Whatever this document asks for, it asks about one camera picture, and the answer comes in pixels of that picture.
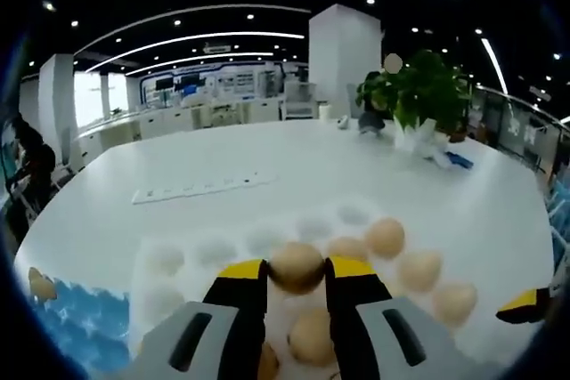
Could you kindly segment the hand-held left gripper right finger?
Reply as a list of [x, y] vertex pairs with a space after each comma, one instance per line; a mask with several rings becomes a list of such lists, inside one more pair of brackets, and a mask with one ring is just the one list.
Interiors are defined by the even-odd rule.
[[458, 379], [451, 335], [406, 297], [393, 297], [366, 263], [331, 256], [324, 265], [330, 337], [343, 379]]

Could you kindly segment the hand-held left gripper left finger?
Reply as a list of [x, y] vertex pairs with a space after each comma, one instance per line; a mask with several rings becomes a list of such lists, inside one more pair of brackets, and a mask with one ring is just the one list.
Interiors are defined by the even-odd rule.
[[152, 329], [131, 364], [133, 379], [255, 379], [265, 341], [268, 263], [223, 269], [201, 302]]

